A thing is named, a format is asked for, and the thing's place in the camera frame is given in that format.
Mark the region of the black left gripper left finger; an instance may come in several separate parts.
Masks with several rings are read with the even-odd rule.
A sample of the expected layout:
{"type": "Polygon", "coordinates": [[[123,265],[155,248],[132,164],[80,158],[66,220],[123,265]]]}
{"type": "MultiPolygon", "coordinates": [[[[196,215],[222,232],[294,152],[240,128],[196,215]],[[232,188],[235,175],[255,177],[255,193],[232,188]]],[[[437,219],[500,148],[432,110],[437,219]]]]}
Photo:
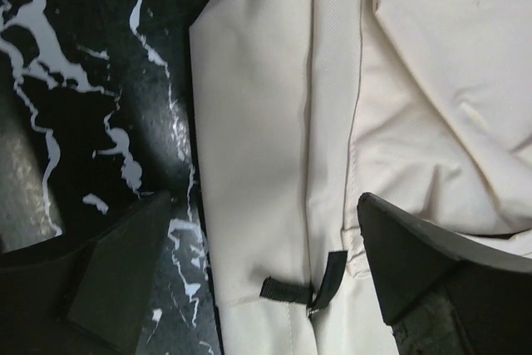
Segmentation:
{"type": "Polygon", "coordinates": [[[1,256],[3,354],[133,354],[170,222],[166,191],[1,256]]]}

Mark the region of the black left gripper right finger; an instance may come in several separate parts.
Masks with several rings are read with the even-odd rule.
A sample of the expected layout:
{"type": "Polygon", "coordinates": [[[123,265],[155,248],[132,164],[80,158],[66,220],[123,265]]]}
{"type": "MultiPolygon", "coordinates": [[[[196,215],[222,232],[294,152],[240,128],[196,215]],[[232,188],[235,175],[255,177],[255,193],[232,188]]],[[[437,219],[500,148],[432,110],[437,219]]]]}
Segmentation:
{"type": "Polygon", "coordinates": [[[363,243],[401,354],[529,354],[531,261],[363,194],[363,243]]]}

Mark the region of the cream canvas student bag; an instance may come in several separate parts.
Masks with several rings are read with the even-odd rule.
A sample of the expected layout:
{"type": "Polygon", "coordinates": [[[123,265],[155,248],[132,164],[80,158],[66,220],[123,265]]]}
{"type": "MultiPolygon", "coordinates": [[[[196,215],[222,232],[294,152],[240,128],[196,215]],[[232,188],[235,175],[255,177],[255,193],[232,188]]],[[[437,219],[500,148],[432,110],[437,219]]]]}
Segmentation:
{"type": "Polygon", "coordinates": [[[190,28],[227,354],[393,354],[356,203],[531,255],[531,0],[209,0],[190,28]]]}

